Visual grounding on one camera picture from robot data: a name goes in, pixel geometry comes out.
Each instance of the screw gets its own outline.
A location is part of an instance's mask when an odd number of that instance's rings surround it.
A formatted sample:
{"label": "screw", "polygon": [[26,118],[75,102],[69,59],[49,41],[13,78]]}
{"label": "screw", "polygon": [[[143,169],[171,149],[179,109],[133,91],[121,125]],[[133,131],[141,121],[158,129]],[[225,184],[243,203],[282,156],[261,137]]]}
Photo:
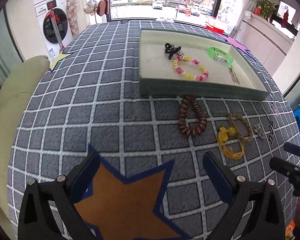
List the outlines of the screw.
{"label": "screw", "polygon": [[274,185],[274,184],[275,184],[273,179],[268,179],[268,183],[269,183],[270,185]]}
{"label": "screw", "polygon": [[34,184],[34,182],[35,182],[35,180],[34,180],[34,179],[29,179],[29,180],[28,180],[28,184],[29,184],[29,185],[32,185],[32,184]]}
{"label": "screw", "polygon": [[57,177],[57,181],[62,182],[66,179],[65,175],[60,175],[59,177]]}
{"label": "screw", "polygon": [[246,178],[244,176],[242,176],[242,175],[239,175],[237,177],[237,180],[240,181],[240,182],[244,182],[246,180]]}

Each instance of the red car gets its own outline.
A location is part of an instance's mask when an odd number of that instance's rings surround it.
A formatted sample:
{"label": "red car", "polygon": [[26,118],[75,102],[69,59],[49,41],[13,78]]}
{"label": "red car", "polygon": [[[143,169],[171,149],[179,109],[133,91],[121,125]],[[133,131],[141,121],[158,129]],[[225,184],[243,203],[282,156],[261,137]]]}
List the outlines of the red car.
{"label": "red car", "polygon": [[183,5],[179,5],[179,11],[178,12],[186,13],[186,7],[183,6]]}

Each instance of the tablecloth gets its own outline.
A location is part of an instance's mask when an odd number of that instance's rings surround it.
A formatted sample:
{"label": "tablecloth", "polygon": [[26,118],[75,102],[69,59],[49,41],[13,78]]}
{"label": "tablecloth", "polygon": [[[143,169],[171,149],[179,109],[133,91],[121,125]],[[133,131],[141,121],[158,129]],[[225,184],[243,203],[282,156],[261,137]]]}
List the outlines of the tablecloth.
{"label": "tablecloth", "polygon": [[[186,138],[178,129],[180,97],[141,97],[138,91],[138,41],[145,28],[172,29],[214,37],[203,28],[177,23],[131,20],[93,25],[72,41],[53,72],[47,72],[38,84],[22,116],[12,146],[7,194],[11,223],[17,232],[18,216],[26,183],[54,180],[68,174],[87,154],[91,143],[122,175],[130,177],[175,160],[162,212],[195,239],[204,239],[216,226],[227,205],[220,201],[202,166],[202,156],[213,152],[236,175],[251,181],[273,179],[279,189],[286,222],[295,212],[297,199],[288,180],[269,167],[273,156],[300,164],[300,159],[285,152],[284,142],[300,145],[296,120],[272,77],[246,50],[244,56],[257,69],[271,92],[263,102],[226,98],[197,98],[208,115],[206,131]],[[271,109],[278,109],[279,114]],[[274,141],[258,135],[246,145],[239,160],[225,158],[216,141],[217,129],[229,125],[229,112],[242,114],[254,126],[261,123],[270,133],[274,123]],[[189,114],[194,122],[194,114]],[[244,136],[247,131],[239,121]],[[238,140],[229,146],[239,150]],[[52,212],[65,237],[69,237],[53,203]],[[252,209],[250,203],[234,234],[237,238]]]}

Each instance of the sofa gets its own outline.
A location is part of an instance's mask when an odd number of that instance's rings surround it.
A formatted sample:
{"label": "sofa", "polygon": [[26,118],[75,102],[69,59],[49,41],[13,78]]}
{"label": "sofa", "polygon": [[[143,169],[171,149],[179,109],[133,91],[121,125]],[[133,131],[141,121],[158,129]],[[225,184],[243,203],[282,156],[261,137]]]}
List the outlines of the sofa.
{"label": "sofa", "polygon": [[15,238],[7,200],[11,147],[22,114],[49,66],[50,62],[46,56],[30,58],[13,68],[0,89],[0,226],[10,239]]}

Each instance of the green jade bangle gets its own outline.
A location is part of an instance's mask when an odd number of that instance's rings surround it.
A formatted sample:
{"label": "green jade bangle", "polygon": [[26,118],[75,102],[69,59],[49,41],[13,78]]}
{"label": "green jade bangle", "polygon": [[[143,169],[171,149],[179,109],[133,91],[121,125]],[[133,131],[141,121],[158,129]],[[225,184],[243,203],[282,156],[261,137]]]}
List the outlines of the green jade bangle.
{"label": "green jade bangle", "polygon": [[233,63],[233,58],[230,56],[229,53],[226,53],[225,51],[215,48],[215,47],[210,47],[207,50],[208,56],[212,58],[215,61],[220,62],[221,64],[224,64],[231,68],[232,63]]}

